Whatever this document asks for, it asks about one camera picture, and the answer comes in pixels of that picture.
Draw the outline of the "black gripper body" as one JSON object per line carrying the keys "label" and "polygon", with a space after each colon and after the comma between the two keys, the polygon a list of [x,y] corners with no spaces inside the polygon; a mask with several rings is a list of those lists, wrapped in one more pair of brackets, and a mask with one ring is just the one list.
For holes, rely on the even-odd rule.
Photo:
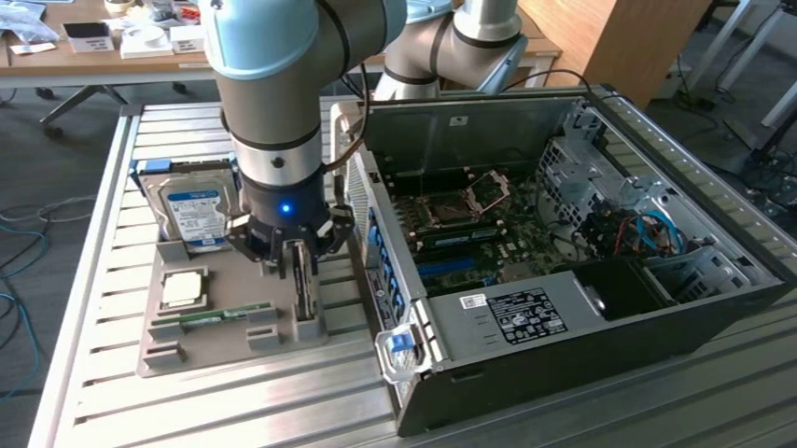
{"label": "black gripper body", "polygon": [[293,235],[302,227],[317,231],[330,219],[325,201],[325,177],[313,175],[291,186],[261,184],[242,175],[242,191],[250,208],[254,235],[273,241],[273,231]]}

